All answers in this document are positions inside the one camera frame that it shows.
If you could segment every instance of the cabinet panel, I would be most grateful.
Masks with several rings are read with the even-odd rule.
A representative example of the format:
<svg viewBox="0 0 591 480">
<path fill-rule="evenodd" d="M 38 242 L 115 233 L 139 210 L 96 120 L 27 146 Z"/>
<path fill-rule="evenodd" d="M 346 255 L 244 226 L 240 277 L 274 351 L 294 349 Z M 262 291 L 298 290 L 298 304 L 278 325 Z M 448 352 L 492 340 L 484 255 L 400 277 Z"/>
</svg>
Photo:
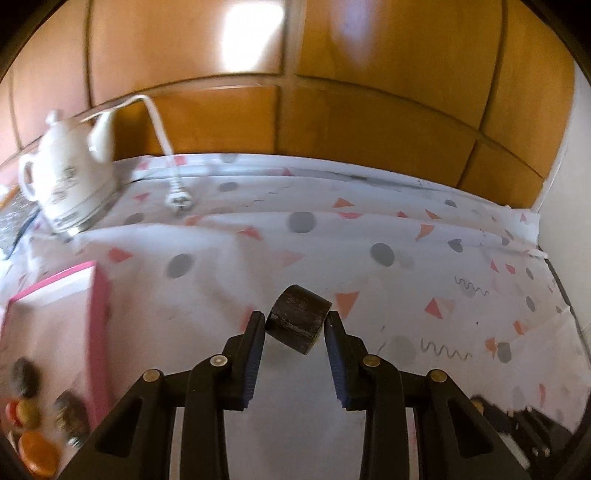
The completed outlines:
<svg viewBox="0 0 591 480">
<path fill-rule="evenodd" d="M 474 144 L 453 121 L 394 97 L 298 87 L 282 98 L 279 152 L 455 186 Z"/>
<path fill-rule="evenodd" d="M 308 1 L 297 73 L 394 93 L 478 128 L 501 16 L 500 0 Z"/>
<path fill-rule="evenodd" d="M 499 205 L 530 208 L 543 183 L 544 179 L 520 160 L 479 143 L 458 188 Z"/>
<path fill-rule="evenodd" d="M 14 61 L 14 113 L 23 145 L 47 129 L 50 110 L 64 117 L 89 106 L 85 28 L 88 0 L 68 0 L 33 34 Z"/>
<path fill-rule="evenodd" d="M 168 87 L 152 95 L 175 153 L 273 153 L 277 88 Z M 143 103 L 115 117 L 115 158 L 161 155 Z"/>
<path fill-rule="evenodd" d="M 520 0 L 509 0 L 499 82 L 483 133 L 547 177 L 569 118 L 573 59 Z"/>
<path fill-rule="evenodd" d="M 284 11 L 284 0 L 95 0 L 93 101 L 198 77 L 278 73 Z"/>
</svg>

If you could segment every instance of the patterned tablecloth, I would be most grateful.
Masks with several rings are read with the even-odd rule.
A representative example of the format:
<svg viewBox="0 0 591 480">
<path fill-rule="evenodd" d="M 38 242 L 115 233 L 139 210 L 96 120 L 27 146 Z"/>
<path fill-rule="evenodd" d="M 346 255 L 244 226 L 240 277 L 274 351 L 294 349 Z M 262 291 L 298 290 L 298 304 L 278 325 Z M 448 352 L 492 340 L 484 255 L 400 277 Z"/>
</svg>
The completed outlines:
<svg viewBox="0 0 591 480">
<path fill-rule="evenodd" d="M 0 301 L 73 264 L 112 280 L 120 397 L 147 368 L 192 368 L 291 284 L 333 302 L 348 333 L 398 368 L 446 370 L 467 395 L 532 404 L 570 429 L 589 363 L 536 247 L 538 215 L 393 173 L 264 155 L 175 157 L 196 199 L 174 216 L 164 159 L 119 163 L 114 208 L 70 242 L 38 219 L 0 263 Z M 226 413 L 230 476 L 359 477 L 365 414 L 341 409 L 326 347 L 267 337 L 255 396 Z M 415 448 L 415 437 L 411 437 Z"/>
</svg>

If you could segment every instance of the wall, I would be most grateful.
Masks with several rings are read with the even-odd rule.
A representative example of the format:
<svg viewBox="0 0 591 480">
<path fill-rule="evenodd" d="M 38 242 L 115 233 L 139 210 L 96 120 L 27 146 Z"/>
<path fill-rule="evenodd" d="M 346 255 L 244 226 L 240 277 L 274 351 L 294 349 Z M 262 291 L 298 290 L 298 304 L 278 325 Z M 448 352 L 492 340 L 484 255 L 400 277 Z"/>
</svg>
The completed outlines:
<svg viewBox="0 0 591 480">
<path fill-rule="evenodd" d="M 519 0 L 68 0 L 0 83 L 0 180 L 67 116 L 147 92 L 177 152 L 301 155 L 529 207 L 573 62 Z M 159 154 L 143 106 L 118 158 Z"/>
<path fill-rule="evenodd" d="M 591 87 L 577 67 L 560 167 L 540 208 L 540 246 L 548 252 L 591 345 Z"/>
</svg>

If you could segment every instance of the gray polka dot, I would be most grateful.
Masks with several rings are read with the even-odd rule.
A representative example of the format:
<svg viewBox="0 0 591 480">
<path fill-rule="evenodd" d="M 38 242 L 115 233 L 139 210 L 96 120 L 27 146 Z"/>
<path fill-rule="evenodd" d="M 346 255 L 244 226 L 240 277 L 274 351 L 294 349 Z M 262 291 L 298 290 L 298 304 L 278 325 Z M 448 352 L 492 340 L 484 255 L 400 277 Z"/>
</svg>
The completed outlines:
<svg viewBox="0 0 591 480">
<path fill-rule="evenodd" d="M 501 342 L 496 348 L 496 354 L 499 356 L 499 360 L 504 364 L 508 364 L 511 361 L 511 345 L 507 342 Z"/>
<path fill-rule="evenodd" d="M 293 212 L 287 219 L 287 227 L 294 233 L 308 233 L 316 227 L 316 217 L 311 212 Z"/>
<path fill-rule="evenodd" d="M 403 250 L 396 250 L 394 258 L 398 264 L 405 270 L 412 270 L 414 268 L 414 258 Z"/>
<path fill-rule="evenodd" d="M 395 367 L 411 365 L 417 357 L 417 350 L 410 339 L 404 335 L 394 335 L 388 345 L 389 356 Z"/>
<path fill-rule="evenodd" d="M 447 244 L 452 248 L 453 251 L 456 251 L 459 254 L 461 254 L 464 251 L 464 247 L 462 247 L 461 238 L 455 238 L 453 240 L 450 240 Z"/>
<path fill-rule="evenodd" d="M 384 267 L 389 267 L 394 263 L 394 252 L 389 245 L 373 244 L 370 253 L 371 257 Z"/>
<path fill-rule="evenodd" d="M 234 213 L 230 207 L 215 207 L 212 208 L 209 212 L 211 215 L 215 215 L 216 213 Z"/>
<path fill-rule="evenodd" d="M 134 223 L 140 223 L 144 220 L 144 214 L 141 212 L 134 213 L 133 215 L 129 215 L 125 221 L 123 222 L 124 225 L 133 225 Z"/>
<path fill-rule="evenodd" d="M 521 391 L 520 387 L 513 387 L 511 396 L 513 397 L 513 409 L 523 410 L 527 403 L 525 401 L 525 395 Z"/>
<path fill-rule="evenodd" d="M 172 257 L 166 267 L 166 276 L 168 278 L 179 278 L 185 275 L 193 266 L 193 257 L 188 254 L 180 254 Z"/>
<path fill-rule="evenodd" d="M 220 192 L 231 192 L 232 190 L 236 190 L 238 188 L 238 183 L 235 181 L 227 181 L 226 183 L 222 183 L 217 189 Z"/>
<path fill-rule="evenodd" d="M 535 312 L 535 303 L 530 297 L 525 298 L 525 302 L 527 303 L 527 307 L 532 311 Z"/>
</svg>

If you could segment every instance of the orange lid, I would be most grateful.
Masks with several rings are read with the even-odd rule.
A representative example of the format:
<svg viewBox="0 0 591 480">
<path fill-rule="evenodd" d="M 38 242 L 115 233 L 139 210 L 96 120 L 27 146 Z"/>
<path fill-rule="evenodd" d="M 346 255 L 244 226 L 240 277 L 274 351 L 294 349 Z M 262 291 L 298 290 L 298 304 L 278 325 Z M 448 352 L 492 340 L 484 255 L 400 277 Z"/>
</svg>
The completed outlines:
<svg viewBox="0 0 591 480">
<path fill-rule="evenodd" d="M 32 473 L 43 477 L 55 475 L 59 454 L 41 433 L 24 432 L 18 441 L 18 453 Z"/>
</svg>

